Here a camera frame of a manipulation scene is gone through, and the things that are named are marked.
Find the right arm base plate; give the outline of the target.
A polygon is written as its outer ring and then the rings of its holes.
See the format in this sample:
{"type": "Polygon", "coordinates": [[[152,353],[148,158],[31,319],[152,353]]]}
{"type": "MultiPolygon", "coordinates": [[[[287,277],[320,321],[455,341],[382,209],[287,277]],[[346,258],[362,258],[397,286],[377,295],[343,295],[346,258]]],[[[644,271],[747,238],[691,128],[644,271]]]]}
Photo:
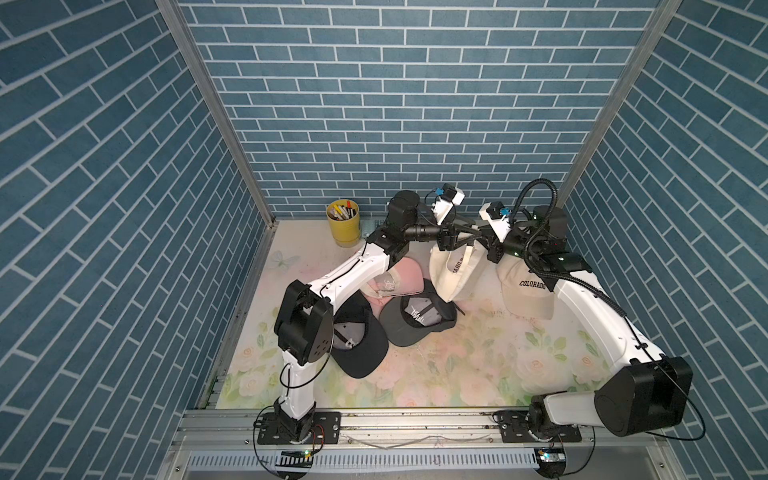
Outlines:
{"type": "Polygon", "coordinates": [[[521,443],[579,443],[582,435],[577,426],[548,424],[531,420],[522,410],[500,410],[491,414],[505,444],[521,443]]]}

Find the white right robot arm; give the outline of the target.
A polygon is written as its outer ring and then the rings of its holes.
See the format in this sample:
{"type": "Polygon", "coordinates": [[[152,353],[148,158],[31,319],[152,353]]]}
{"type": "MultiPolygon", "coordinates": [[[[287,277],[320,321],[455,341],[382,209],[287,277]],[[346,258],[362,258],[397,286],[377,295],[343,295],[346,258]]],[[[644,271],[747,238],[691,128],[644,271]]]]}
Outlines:
{"type": "Polygon", "coordinates": [[[489,257],[517,258],[535,280],[552,292],[555,305],[578,321],[595,343],[611,373],[597,389],[535,397],[528,426],[548,439],[564,427],[603,427],[617,437],[664,437],[694,404],[689,398],[691,366],[664,353],[629,320],[600,286],[591,266],[567,245],[565,212],[548,179],[525,185],[511,207],[491,202],[480,217],[492,229],[489,257]]]}

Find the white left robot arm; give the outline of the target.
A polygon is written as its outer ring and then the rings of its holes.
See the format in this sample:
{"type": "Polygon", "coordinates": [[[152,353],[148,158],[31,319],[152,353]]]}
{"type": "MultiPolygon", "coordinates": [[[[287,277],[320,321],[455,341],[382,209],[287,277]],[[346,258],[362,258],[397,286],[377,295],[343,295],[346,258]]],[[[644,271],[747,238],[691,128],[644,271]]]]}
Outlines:
{"type": "Polygon", "coordinates": [[[282,441],[299,443],[312,434],[316,411],[313,382],[322,371],[318,362],[331,358],[334,343],[351,350],[358,347],[355,340],[336,330],[337,310],[362,286],[402,260],[412,241],[434,241],[442,251],[477,244],[491,253],[503,251],[489,226],[478,227],[455,216],[463,198],[462,191],[446,184],[437,191],[428,215],[416,192],[400,191],[388,202],[383,224],[351,258],[310,283],[295,280],[288,285],[274,326],[284,362],[279,374],[283,392],[274,403],[277,434],[282,441]]]}

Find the cream white baseball cap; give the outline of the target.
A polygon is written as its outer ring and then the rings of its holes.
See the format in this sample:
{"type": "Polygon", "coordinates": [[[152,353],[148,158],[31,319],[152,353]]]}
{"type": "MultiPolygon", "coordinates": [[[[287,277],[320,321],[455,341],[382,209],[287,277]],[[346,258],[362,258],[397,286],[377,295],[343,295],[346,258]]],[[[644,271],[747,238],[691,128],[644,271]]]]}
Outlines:
{"type": "Polygon", "coordinates": [[[437,294],[446,302],[467,300],[487,264],[487,250],[475,242],[457,250],[430,250],[429,274],[437,294]]]}

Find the beige Colorado baseball cap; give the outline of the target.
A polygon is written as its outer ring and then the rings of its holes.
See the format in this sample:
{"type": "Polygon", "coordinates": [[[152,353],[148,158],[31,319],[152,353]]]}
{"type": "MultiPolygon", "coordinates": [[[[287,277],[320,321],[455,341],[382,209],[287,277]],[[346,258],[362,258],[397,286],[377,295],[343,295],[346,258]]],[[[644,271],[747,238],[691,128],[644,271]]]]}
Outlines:
{"type": "Polygon", "coordinates": [[[519,317],[551,320],[555,295],[516,256],[505,255],[496,266],[506,309],[519,317]]]}

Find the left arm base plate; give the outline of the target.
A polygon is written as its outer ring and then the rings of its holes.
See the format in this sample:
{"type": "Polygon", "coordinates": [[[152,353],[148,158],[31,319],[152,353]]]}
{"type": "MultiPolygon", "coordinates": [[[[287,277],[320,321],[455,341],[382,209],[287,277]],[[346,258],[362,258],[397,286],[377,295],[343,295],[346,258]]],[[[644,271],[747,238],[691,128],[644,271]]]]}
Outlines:
{"type": "Polygon", "coordinates": [[[293,419],[282,410],[259,415],[254,422],[259,445],[337,444],[342,415],[339,411],[311,410],[301,419],[293,419]]]}

